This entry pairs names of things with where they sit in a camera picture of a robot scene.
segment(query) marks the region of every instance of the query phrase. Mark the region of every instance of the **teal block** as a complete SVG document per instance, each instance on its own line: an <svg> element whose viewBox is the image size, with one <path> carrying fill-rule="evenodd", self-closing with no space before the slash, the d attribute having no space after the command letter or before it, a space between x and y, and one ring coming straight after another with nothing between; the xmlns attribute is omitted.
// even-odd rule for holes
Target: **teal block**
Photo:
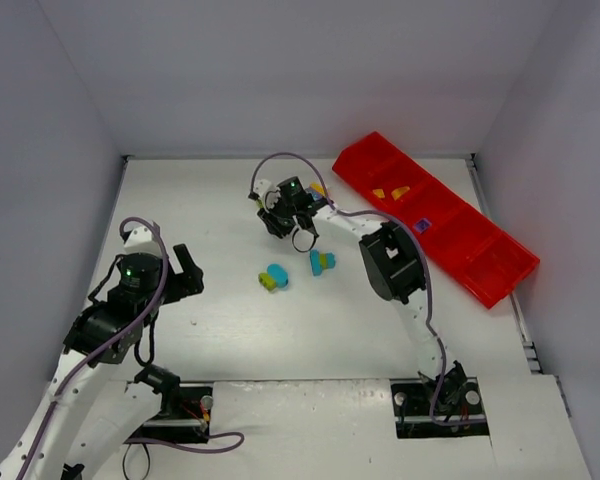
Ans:
<svg viewBox="0 0 600 480"><path fill-rule="evenodd" d="M327 258L327 268L333 268L336 266L336 256L333 253L325 254Z"/></svg>
<svg viewBox="0 0 600 480"><path fill-rule="evenodd" d="M322 275L322 265L320 265L320 252L311 250L309 252L309 263L311 263L311 273L314 277Z"/></svg>
<svg viewBox="0 0 600 480"><path fill-rule="evenodd" d="M267 273L276 281L278 288L286 287L289 284L289 274L277 263L272 263L267 267Z"/></svg>

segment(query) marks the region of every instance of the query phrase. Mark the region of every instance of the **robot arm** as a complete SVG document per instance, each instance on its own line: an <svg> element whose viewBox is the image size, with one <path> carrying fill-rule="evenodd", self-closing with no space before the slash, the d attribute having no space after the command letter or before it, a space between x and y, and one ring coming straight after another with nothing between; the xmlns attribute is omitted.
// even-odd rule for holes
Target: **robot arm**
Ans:
<svg viewBox="0 0 600 480"><path fill-rule="evenodd" d="M106 301L94 301L73 323L38 410L14 449L0 464L0 480L91 478L134 430L172 398L179 378L148 366L136 378L143 384L129 387L122 401L99 424L102 430L92 428L86 437L78 437L101 390L128 350L141 340L144 328L157 320L160 306L201 293L204 288L202 270L186 246L178 245L174 252L183 272L176 274L167 262L166 283L160 298L155 298L164 262L151 230L141 226L122 234L126 254L116 257L114 262L120 271L120 281L109 290ZM140 312L147 309L150 311L140 322ZM135 328L129 329L136 319ZM96 356L91 355L116 336L120 338L108 348ZM72 373L79 365L84 366ZM61 386L68 378L70 384L63 391ZM171 388L165 390L159 386Z"/></svg>
<svg viewBox="0 0 600 480"><path fill-rule="evenodd" d="M268 180L259 180L250 198L258 204L258 217L267 231L279 238L303 229L315 237L324 235L354 247L357 244L371 287L380 298L391 302L402 320L416 350L420 378L431 395L440 375L444 377L437 406L443 410L457 400L467 378L444 340L439 335L434 336L427 327L428 285L423 265L411 239L400 226L391 221L340 215L337 207L331 208L326 199L316 198L304 190L297 177L277 186ZM445 349L444 372L439 341Z"/></svg>

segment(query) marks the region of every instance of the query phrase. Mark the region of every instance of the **red tray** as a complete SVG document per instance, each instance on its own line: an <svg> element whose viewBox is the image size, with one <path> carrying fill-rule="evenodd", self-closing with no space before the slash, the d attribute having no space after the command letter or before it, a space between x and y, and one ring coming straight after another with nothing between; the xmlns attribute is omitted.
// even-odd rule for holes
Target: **red tray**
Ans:
<svg viewBox="0 0 600 480"><path fill-rule="evenodd" d="M333 171L373 206L402 220L426 254L487 308L540 262L378 132L344 149ZM401 188L406 193L400 195Z"/></svg>

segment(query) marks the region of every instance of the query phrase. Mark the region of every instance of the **white wall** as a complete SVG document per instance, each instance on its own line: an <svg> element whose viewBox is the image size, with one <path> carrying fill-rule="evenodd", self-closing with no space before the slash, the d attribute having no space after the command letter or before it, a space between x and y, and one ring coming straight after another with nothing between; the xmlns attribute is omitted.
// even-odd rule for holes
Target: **white wall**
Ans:
<svg viewBox="0 0 600 480"><path fill-rule="evenodd" d="M557 0L40 0L123 153L475 152Z"/></svg>
<svg viewBox="0 0 600 480"><path fill-rule="evenodd" d="M495 216L541 257L520 299L600 479L600 0L564 0L479 154Z"/></svg>
<svg viewBox="0 0 600 480"><path fill-rule="evenodd" d="M120 172L37 3L0 0L0 460L82 306Z"/></svg>

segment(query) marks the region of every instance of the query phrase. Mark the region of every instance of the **black mounting bracket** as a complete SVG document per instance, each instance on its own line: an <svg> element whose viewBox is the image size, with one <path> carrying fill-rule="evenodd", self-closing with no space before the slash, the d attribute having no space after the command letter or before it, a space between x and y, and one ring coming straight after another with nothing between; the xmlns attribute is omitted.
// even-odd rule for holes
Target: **black mounting bracket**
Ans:
<svg viewBox="0 0 600 480"><path fill-rule="evenodd" d="M327 205L327 200L323 197L314 199L313 195L304 189L298 177L287 178L277 187L280 196L275 206L269 210L263 207L258 210L258 218L267 227L267 232L278 238L284 238L297 225L318 237L313 217L318 210ZM249 198L260 200L260 205L266 201L266 198L260 199L255 192L250 192Z"/></svg>
<svg viewBox="0 0 600 480"><path fill-rule="evenodd" d="M409 303L409 295L424 290L424 268L416 246L395 222L384 222L359 242L371 287L384 300Z"/></svg>
<svg viewBox="0 0 600 480"><path fill-rule="evenodd" d="M120 316L117 315L117 312L112 312L107 302L91 305L83 310L73 322L71 330L64 339L64 351L67 353L69 350L75 350L83 355L89 355L126 328L132 320L133 317ZM102 352L97 359L90 362L89 366L94 367L98 363L112 365L122 363L129 348L142 338L143 329L143 324L138 325L128 335Z"/></svg>
<svg viewBox="0 0 600 480"><path fill-rule="evenodd" d="M69 465L64 466L62 469L62 477L60 480L82 480L82 471L84 470L84 465L78 464L70 467Z"/></svg>
<svg viewBox="0 0 600 480"><path fill-rule="evenodd" d="M180 401L180 377L169 370L148 365L133 379L135 383L144 383L153 388L155 394L162 395L160 415L168 416Z"/></svg>
<svg viewBox="0 0 600 480"><path fill-rule="evenodd" d="M475 378L466 379L457 392L448 397L447 403L438 402L435 415L440 421L460 418L484 421L465 426L439 425L429 417L431 408L432 383L421 380L392 380L393 414L396 423L396 435L407 438L450 438L489 435L484 406Z"/></svg>
<svg viewBox="0 0 600 480"><path fill-rule="evenodd" d="M184 243L175 245L173 252L182 267L182 273L175 273L169 263L167 285L165 286L164 305L179 302L185 297L198 295L204 290L202 269L193 261L189 249Z"/></svg>

